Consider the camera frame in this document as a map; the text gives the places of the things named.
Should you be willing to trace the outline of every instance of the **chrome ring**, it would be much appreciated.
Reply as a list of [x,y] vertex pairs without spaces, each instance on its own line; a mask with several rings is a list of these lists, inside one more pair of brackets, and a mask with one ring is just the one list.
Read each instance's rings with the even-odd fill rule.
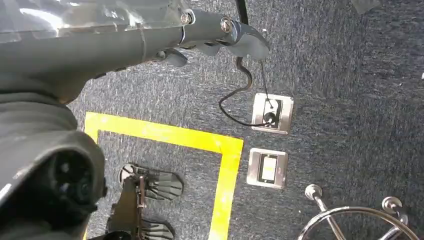
[[405,224],[403,224],[401,221],[397,220],[393,216],[379,211],[375,210],[373,208],[369,207],[362,207],[362,206],[342,206],[342,207],[335,207],[332,209],[328,209],[326,211],[321,212],[320,214],[314,216],[306,225],[303,227],[302,231],[300,232],[299,237],[297,240],[303,240],[308,235],[308,233],[312,230],[313,227],[315,227],[317,224],[322,222],[325,219],[328,219],[331,216],[345,214],[345,213],[359,213],[359,214],[365,214],[369,216],[379,217],[383,219],[384,221],[392,224],[399,230],[401,230],[404,234],[406,234],[411,240],[420,240],[417,235]]

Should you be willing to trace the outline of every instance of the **light switch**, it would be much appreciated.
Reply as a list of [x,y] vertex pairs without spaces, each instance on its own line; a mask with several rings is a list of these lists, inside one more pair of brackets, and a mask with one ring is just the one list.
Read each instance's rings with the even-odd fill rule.
[[289,156],[283,151],[252,148],[247,170],[247,183],[275,189],[283,189]]

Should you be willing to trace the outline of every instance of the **bolt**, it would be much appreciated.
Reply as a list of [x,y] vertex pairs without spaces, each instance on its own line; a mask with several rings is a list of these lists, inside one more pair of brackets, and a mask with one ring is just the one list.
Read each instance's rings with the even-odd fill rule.
[[402,207],[402,202],[399,200],[399,198],[394,196],[388,196],[381,202],[381,206],[384,211],[386,211],[389,214],[395,214],[396,211],[394,210],[395,207]]
[[232,25],[231,25],[231,18],[224,16],[221,19],[221,29],[225,32],[225,33],[229,33],[231,32],[232,29]]
[[184,13],[181,15],[181,22],[182,24],[191,24],[193,21],[192,16],[188,13]]
[[317,194],[318,196],[321,197],[323,195],[323,190],[318,185],[315,185],[315,184],[308,185],[305,189],[306,197],[309,200],[314,200],[314,194]]

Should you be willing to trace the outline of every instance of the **stainless steel cover plate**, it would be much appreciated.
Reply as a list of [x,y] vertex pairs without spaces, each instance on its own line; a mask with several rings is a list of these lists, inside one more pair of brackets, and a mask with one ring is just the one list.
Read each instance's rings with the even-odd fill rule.
[[247,183],[283,189],[288,161],[289,155],[286,152],[252,148],[247,170]]
[[256,93],[253,102],[252,124],[265,124],[264,116],[274,114],[277,121],[268,126],[253,126],[252,129],[277,134],[289,134],[292,122],[293,98],[274,94]]

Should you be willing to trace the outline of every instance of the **electrical outlet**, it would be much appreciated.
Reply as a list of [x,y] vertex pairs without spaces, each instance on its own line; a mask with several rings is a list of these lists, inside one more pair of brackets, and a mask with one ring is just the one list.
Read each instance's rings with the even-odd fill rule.
[[253,126],[252,129],[264,132],[289,134],[292,122],[293,98],[269,94],[257,93],[253,102],[252,124],[267,124],[265,126]]

